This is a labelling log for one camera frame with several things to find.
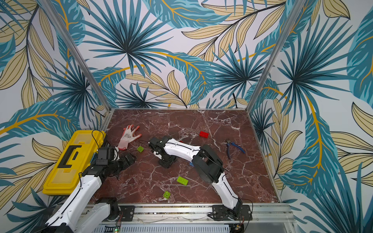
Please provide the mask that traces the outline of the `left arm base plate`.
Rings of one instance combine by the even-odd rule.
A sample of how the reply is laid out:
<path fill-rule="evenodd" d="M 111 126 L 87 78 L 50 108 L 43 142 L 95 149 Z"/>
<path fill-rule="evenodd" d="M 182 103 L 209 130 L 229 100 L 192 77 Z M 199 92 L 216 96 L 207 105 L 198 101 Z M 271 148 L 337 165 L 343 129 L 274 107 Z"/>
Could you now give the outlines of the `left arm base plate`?
<path fill-rule="evenodd" d="M 109 213 L 104 214 L 103 217 L 100 217 L 100 220 L 103 222 L 131 222 L 133 221 L 135 206 L 133 205 L 120 205 L 120 206 L 111 206 L 109 205 Z"/>

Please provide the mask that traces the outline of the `green 2x2 lego front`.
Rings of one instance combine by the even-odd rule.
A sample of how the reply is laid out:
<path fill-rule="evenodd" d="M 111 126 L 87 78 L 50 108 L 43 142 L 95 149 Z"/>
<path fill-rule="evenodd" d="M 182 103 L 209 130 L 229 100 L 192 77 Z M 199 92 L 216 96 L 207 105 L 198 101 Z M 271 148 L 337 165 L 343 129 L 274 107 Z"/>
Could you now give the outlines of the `green 2x2 lego front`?
<path fill-rule="evenodd" d="M 171 196 L 171 194 L 170 194 L 169 191 L 165 191 L 164 194 L 163 194 L 163 197 L 164 197 L 165 199 L 167 199 L 167 200 L 170 198 L 170 196 Z"/>

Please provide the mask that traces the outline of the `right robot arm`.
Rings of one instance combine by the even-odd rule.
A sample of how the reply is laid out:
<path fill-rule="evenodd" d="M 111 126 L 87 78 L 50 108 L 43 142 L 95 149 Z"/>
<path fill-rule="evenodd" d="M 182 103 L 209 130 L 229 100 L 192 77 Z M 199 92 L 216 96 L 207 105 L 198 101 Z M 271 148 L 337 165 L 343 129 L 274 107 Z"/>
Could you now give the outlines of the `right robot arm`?
<path fill-rule="evenodd" d="M 214 187 L 223 206 L 235 215 L 239 213 L 242 200 L 228 182 L 222 160 L 209 145 L 193 146 L 169 136 L 162 139 L 154 137 L 148 145 L 152 153 L 159 158 L 159 164 L 166 169 L 177 158 L 191 162 L 201 179 Z"/>

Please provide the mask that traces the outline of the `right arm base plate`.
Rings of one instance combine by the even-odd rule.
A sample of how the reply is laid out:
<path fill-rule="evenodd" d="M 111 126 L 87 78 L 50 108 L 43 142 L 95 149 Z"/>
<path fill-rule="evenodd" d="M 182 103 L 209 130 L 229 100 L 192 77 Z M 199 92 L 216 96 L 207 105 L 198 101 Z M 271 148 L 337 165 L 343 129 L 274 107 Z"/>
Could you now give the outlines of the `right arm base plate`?
<path fill-rule="evenodd" d="M 212 211 L 207 216 L 214 221 L 249 221 L 253 219 L 251 208 L 248 205 L 242 205 L 237 213 L 223 205 L 213 205 Z"/>

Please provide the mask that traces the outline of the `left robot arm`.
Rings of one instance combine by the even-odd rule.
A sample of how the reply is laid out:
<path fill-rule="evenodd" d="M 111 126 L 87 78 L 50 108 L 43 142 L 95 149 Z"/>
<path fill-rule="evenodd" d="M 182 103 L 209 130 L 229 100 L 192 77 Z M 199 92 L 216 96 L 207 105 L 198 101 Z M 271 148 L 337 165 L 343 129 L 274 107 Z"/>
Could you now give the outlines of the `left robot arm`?
<path fill-rule="evenodd" d="M 98 157 L 93 164 L 78 175 L 79 181 L 74 191 L 45 225 L 34 229 L 34 233 L 91 233 L 104 220 L 117 222 L 123 211 L 116 198 L 100 198 L 84 217 L 87 204 L 108 177 L 118 177 L 136 162 L 136 157 L 127 152 L 118 154 L 116 147 L 98 149 Z"/>

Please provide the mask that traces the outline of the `red 2x4 lego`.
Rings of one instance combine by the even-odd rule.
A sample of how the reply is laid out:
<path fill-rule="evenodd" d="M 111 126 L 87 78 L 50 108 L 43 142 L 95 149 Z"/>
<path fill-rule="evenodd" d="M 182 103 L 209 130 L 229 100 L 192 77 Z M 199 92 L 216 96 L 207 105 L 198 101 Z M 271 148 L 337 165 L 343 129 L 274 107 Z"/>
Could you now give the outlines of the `red 2x4 lego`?
<path fill-rule="evenodd" d="M 209 137 L 209 133 L 204 132 L 204 131 L 200 131 L 199 136 L 203 137 L 203 138 L 208 138 Z"/>

